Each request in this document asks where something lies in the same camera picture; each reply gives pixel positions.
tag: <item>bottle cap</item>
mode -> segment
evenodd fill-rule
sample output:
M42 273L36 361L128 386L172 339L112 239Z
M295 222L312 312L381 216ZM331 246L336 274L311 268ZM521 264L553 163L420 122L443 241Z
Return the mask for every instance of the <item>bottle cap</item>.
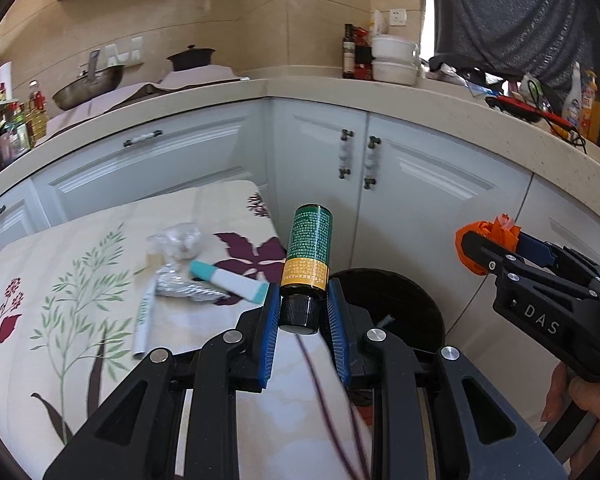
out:
M320 302L303 294L282 298L278 327L293 334L315 334L320 321Z

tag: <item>cable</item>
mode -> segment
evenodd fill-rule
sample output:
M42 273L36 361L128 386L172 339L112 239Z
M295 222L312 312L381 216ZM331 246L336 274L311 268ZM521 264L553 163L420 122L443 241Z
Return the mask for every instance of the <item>cable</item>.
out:
M542 110L542 107L540 106L540 91L538 89L538 85L536 84L535 81L529 79L526 82L526 87L529 90L529 95L531 95L531 98L534 100L534 104L536 105L536 108L538 110ZM552 134L554 134L556 137L559 137L560 139L564 140L564 142L566 142L567 144L570 144L571 146L574 146L576 148L582 148L582 150L584 151L585 155L587 155L587 148L586 148L586 140L584 140L584 138L580 135L579 131L575 129L575 127L570 130L570 131L575 131L576 136L575 138L572 139L565 139L563 136L561 136L556 129L554 128L554 124L547 119L545 116L541 116L546 123L549 125L549 128L551 128L551 132Z

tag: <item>yellow label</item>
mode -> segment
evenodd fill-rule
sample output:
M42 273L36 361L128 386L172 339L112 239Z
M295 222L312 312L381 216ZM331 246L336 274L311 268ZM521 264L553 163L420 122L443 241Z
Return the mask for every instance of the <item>yellow label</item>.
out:
M285 263L285 270L282 273L282 282L280 285L289 283L302 283L303 285L313 285L326 290L327 266L314 260L313 258L292 258Z

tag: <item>green bottle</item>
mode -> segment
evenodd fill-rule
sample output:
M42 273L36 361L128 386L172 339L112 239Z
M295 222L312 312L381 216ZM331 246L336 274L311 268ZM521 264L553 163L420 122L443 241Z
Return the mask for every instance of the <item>green bottle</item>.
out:
M278 326L286 332L318 331L320 308L327 299L332 224L331 212L321 205L296 210L280 283Z

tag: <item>cabinet door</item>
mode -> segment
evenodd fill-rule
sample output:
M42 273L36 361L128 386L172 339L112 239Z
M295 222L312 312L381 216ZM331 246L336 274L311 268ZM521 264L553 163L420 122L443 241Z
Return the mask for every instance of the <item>cabinet door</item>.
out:
M286 246L294 212L318 203L333 214L330 271L349 268L360 195L366 113L349 108L276 99L272 103L277 225ZM352 136L341 140L342 130ZM339 178L341 146L350 174Z
M600 218L572 197L534 176L518 217L523 231L567 246L600 263ZM557 359L493 311L494 277L480 288L449 332L458 346L534 428Z
M456 231L515 218L530 172L451 136L371 115L376 181L362 190L353 267L402 274L424 288L451 326L483 281L458 260Z
M67 155L33 177L51 223L210 182L264 186L262 109L253 101L195 110Z
M0 197L0 251L11 242L49 227L30 179Z

